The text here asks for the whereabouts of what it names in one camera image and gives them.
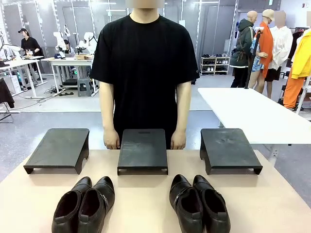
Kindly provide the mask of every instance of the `hand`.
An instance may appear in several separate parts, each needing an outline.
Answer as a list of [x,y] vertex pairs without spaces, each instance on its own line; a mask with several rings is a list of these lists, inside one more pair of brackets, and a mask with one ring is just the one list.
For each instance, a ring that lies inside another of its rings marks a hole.
[[268,57],[268,54],[265,53],[265,52],[260,52],[260,53],[258,53],[258,56],[259,56],[259,57],[267,58],[267,57]]
[[120,148],[120,138],[115,129],[104,130],[104,144],[109,150],[117,150]]
[[172,150],[182,150],[186,147],[186,132],[176,130],[171,139]]

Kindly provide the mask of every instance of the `neck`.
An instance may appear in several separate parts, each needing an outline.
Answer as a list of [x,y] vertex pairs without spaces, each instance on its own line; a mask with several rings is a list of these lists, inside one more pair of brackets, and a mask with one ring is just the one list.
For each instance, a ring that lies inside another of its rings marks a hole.
[[264,22],[265,24],[269,24],[269,20],[268,20],[268,18],[266,18],[266,17],[263,17],[262,18],[262,22]]
[[137,23],[152,23],[159,18],[159,13],[157,12],[156,8],[134,8],[133,12],[130,14],[130,17]]

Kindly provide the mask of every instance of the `black t-shirt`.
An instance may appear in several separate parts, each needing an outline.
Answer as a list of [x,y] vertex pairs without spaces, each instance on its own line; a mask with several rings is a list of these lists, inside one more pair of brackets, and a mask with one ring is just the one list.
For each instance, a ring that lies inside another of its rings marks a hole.
[[26,40],[25,38],[21,40],[21,47],[24,50],[31,50],[34,51],[35,49],[39,49],[40,46],[37,42],[36,39],[29,37],[28,40]]
[[114,86],[120,137],[124,129],[164,129],[170,141],[177,124],[176,86],[199,74],[186,28],[162,16],[148,24],[126,16],[101,31],[91,77]]

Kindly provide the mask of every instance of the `mannequin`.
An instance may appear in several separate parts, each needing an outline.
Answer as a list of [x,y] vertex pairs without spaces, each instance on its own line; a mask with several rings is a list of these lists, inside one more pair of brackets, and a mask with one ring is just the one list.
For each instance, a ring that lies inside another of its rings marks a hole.
[[234,68],[234,81],[231,87],[245,87],[252,56],[250,49],[255,36],[253,26],[257,16],[256,11],[250,11],[247,13],[247,19],[242,19],[239,23],[240,34],[237,41],[237,51],[230,60],[230,66]]
[[[262,30],[259,46],[257,47],[256,57],[252,67],[252,73],[248,88],[253,88],[257,82],[255,90],[262,93],[264,88],[264,79],[268,73],[269,63],[273,59],[273,37],[268,25],[274,21],[274,11],[271,9],[262,12],[262,22],[260,24]],[[255,46],[256,37],[253,40],[252,48]]]
[[271,99],[272,82],[279,80],[281,66],[287,60],[293,44],[292,31],[285,26],[286,13],[284,11],[275,12],[275,24],[270,31],[273,37],[273,61],[269,65],[267,82],[267,97]]
[[191,37],[158,14],[164,0],[126,3],[133,12],[104,26],[90,75],[100,81],[104,144],[119,149],[126,129],[164,129],[167,149],[181,150],[191,81],[200,77]]
[[[307,12],[307,26],[311,26],[311,12]],[[293,65],[288,77],[284,107],[293,110],[306,77],[311,75],[311,29],[306,30],[297,39],[297,49],[293,56]]]

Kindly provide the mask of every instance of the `shoe rack stand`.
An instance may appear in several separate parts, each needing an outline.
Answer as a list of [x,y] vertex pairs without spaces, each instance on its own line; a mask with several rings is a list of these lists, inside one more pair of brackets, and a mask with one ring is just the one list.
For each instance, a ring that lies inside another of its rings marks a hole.
[[[213,62],[213,64],[204,65],[203,62]],[[201,57],[200,61],[200,75],[203,74],[228,74],[230,65],[230,57]],[[213,71],[207,71],[208,68],[213,68]]]

